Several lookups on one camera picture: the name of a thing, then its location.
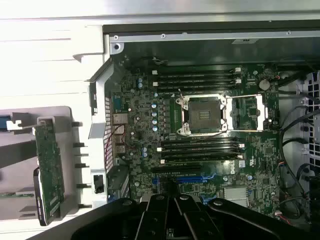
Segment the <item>green motherboard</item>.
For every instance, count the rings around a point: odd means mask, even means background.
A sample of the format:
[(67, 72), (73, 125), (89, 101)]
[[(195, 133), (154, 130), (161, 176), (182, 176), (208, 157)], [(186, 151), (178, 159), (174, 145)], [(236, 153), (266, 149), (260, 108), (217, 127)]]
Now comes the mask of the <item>green motherboard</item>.
[[(160, 72), (230, 70), (242, 68), (239, 73), (193, 73), (152, 75), (152, 70)], [(158, 79), (158, 76), (177, 75), (234, 75), (233, 78), (178, 78)], [(108, 103), (112, 109), (112, 131), (106, 139), (107, 158), (115, 158), (120, 165), (128, 168), (126, 180), (129, 183), (129, 196), (140, 202), (147, 195), (159, 194), (165, 182), (152, 184), (157, 177), (203, 176), (214, 178), (205, 183), (178, 184), (182, 194), (197, 196), (204, 204), (214, 198), (224, 199), (224, 188), (246, 188), (248, 207), (267, 216), (274, 214), (279, 203), (279, 188), (275, 172), (280, 161), (279, 153), (279, 74), (263, 64), (249, 65), (190, 65), (133, 67), (110, 91)], [(180, 98), (178, 91), (161, 91), (152, 86), (158, 81), (195, 81), (195, 80), (236, 80), (237, 84), (180, 84), (164, 86), (234, 86), (234, 89), (182, 91), (184, 96), (219, 94), (244, 96), (261, 94), (268, 109), (268, 119), (264, 122), (264, 131), (231, 131), (215, 136), (187, 137), (177, 133), (181, 126), (181, 107), (176, 104)], [(259, 88), (261, 80), (268, 80), (270, 88)], [(237, 143), (189, 144), (183, 146), (162, 147), (162, 142), (198, 142), (211, 140), (235, 140)], [(157, 148), (192, 148), (213, 146), (235, 146), (239, 150), (184, 150), (157, 152)], [(205, 156), (191, 158), (162, 158), (162, 154), (240, 152), (231, 156)], [(218, 162), (200, 162), (185, 164), (160, 164), (160, 160), (239, 158)], [(201, 170), (189, 172), (152, 173), (151, 168), (166, 166), (201, 165)]]

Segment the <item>green RAM stick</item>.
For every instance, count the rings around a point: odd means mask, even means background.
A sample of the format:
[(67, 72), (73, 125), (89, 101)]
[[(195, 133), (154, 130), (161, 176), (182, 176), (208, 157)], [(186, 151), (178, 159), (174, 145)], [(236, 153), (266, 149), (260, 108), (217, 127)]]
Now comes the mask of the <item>green RAM stick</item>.
[(16, 192), (0, 192), (0, 199), (8, 198), (32, 198), (34, 197), (33, 193), (16, 193)]

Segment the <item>blue expansion slot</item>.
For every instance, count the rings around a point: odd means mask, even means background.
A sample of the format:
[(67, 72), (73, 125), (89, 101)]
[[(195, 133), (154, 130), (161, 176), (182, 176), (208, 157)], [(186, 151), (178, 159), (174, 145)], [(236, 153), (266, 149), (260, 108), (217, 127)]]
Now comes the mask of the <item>blue expansion slot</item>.
[(177, 184), (196, 184), (196, 183), (206, 183), (208, 180), (212, 180), (215, 175), (205, 177), (205, 176), (179, 176), (179, 177), (155, 177), (151, 180), (153, 185), (158, 185), (160, 182), (165, 182), (167, 180), (172, 180)]

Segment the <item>blue disk carrier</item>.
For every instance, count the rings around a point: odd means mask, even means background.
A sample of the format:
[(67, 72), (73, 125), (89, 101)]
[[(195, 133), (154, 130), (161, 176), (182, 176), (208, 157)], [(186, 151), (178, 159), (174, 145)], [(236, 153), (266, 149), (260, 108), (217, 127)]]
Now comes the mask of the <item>blue disk carrier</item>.
[(0, 132), (7, 132), (7, 121), (11, 120), (10, 115), (0, 115)]

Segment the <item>CPU socket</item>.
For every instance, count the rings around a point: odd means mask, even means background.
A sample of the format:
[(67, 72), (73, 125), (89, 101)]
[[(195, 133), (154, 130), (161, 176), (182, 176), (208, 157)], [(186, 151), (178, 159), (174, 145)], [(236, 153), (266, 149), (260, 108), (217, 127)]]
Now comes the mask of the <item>CPU socket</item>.
[(228, 131), (226, 97), (220, 94), (184, 95), (180, 105), (181, 126), (176, 132), (185, 137), (210, 137)]

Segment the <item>metal socket cover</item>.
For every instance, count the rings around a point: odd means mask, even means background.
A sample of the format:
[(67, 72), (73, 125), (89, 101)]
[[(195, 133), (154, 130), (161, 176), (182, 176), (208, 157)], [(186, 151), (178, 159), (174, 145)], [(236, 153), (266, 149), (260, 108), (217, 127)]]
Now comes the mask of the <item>metal socket cover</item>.
[(228, 132), (262, 132), (269, 119), (261, 94), (228, 96), (221, 102), (221, 130)]

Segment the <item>black RAM slot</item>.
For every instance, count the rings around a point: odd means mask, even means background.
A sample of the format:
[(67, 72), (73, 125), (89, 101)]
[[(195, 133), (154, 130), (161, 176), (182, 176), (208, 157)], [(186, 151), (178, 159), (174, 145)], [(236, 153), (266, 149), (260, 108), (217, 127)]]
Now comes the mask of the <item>black RAM slot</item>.
[(153, 87), (159, 87), (164, 85), (195, 85), (195, 84), (240, 84), (241, 79), (227, 79), (227, 80), (173, 80), (173, 81), (154, 81), (152, 83)]
[(215, 151), (215, 150), (239, 150), (238, 145), (222, 145), (222, 146), (207, 146), (207, 147), (183, 147), (183, 148), (164, 148), (157, 147), (157, 152), (181, 152), (181, 151)]
[(179, 142), (173, 142), (173, 141), (169, 141), (169, 142), (162, 142), (161, 146), (162, 147), (169, 147), (169, 146), (186, 146), (186, 145), (214, 145), (214, 144), (236, 144), (237, 141), (234, 139), (216, 139), (216, 140), (208, 140), (208, 141), (194, 141), (194, 142), (190, 142), (190, 141), (179, 141)]
[(200, 158), (200, 159), (161, 159), (160, 164), (189, 164), (189, 163), (213, 163), (218, 161), (234, 161), (239, 160), (237, 157), (227, 158)]
[(228, 78), (233, 78), (234, 75), (227, 75), (227, 74), (222, 74), (222, 75), (168, 75), (168, 76), (158, 76), (157, 78), (160, 80), (171, 80), (171, 79), (193, 79), (193, 78), (218, 78), (218, 79), (228, 79)]
[(242, 71), (241, 67), (236, 67), (233, 69), (227, 70), (188, 70), (188, 71), (159, 71), (159, 70), (152, 70), (152, 75), (179, 75), (179, 74), (211, 74), (211, 73), (240, 73)]
[(181, 153), (162, 153), (163, 159), (168, 158), (202, 158), (202, 157), (220, 157), (220, 156), (237, 156), (241, 152), (224, 151), (224, 152), (181, 152)]
[(202, 85), (202, 86), (159, 86), (159, 91), (220, 91), (220, 90), (232, 90), (234, 86), (228, 85)]

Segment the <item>silver coin battery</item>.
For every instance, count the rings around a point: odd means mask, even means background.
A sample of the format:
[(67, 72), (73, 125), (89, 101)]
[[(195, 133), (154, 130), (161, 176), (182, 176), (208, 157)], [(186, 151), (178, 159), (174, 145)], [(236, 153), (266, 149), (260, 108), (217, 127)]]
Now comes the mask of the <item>silver coin battery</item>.
[(263, 79), (259, 82), (258, 87), (262, 90), (262, 91), (267, 91), (270, 87), (271, 84), (267, 79)]

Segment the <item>grey parts rack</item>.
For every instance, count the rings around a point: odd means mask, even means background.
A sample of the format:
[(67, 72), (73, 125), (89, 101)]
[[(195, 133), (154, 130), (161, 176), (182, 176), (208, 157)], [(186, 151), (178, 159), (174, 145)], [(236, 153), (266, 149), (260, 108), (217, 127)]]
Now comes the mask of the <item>grey parts rack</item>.
[(64, 201), (53, 221), (75, 214), (82, 204), (81, 190), (90, 185), (82, 182), (79, 140), (80, 122), (75, 122), (68, 106), (0, 109), (10, 115), (7, 132), (0, 132), (0, 193), (34, 194), (34, 197), (0, 199), (0, 221), (38, 220), (33, 172), (38, 167), (36, 137), (33, 128), (39, 119), (52, 119), (60, 149), (64, 181)]

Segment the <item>open dark PC case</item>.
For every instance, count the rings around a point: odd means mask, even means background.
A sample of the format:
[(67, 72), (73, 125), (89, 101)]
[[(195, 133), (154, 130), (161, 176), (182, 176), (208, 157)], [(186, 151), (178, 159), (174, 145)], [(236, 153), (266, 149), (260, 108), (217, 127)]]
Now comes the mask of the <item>open dark PC case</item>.
[[(307, 113), (301, 100), (311, 97), (298, 90), (298, 80), (320, 71), (320, 30), (120, 32), (107, 34), (105, 40), (107, 59), (90, 80), (88, 146), (94, 208), (132, 199), (128, 167), (108, 158), (107, 146), (113, 130), (110, 91), (131, 68), (265, 65), (279, 75), (280, 128), (274, 174), (279, 202), (273, 215), (263, 215), (309, 232), (310, 240), (320, 240), (320, 159), (307, 153), (300, 129), (302, 122), (320, 110)], [(140, 203), (146, 197), (132, 200)], [(166, 232), (167, 240), (174, 240), (174, 197), (170, 198)]]

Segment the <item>metal disk bay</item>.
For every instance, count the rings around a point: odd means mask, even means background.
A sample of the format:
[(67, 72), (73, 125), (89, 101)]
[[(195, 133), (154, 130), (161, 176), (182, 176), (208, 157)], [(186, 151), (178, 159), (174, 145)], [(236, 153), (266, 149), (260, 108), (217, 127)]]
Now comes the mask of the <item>metal disk bay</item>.
[[(300, 103), (307, 107), (307, 113), (320, 110), (320, 71), (309, 73), (305, 80), (298, 80), (298, 90), (311, 98), (304, 97)], [(320, 113), (300, 124), (301, 137), (304, 138), (307, 153), (320, 159)]]

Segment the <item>silver chipset heat sink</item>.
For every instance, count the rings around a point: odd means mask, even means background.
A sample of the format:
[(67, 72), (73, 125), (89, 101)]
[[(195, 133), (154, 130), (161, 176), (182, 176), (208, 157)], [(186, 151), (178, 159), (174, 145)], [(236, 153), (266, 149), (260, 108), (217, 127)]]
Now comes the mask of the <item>silver chipset heat sink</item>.
[(246, 187), (231, 187), (224, 188), (223, 196), (224, 199), (238, 204), (243, 207), (249, 206), (248, 193)]

